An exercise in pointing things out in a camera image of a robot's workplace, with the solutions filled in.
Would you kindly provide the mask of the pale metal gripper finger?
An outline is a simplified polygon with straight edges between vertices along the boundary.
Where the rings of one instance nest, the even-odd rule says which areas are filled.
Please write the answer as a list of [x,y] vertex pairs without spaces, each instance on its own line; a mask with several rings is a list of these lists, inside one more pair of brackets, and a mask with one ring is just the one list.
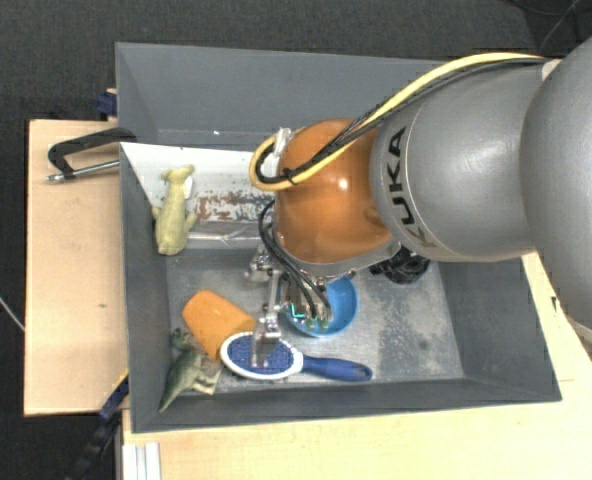
[[266,318],[260,317],[257,320],[255,329],[252,335],[251,345],[251,365],[254,368],[264,367],[266,363],[266,345],[267,345],[267,326]]
[[262,331],[262,366],[267,367],[269,356],[282,337],[280,324],[277,319],[266,319]]

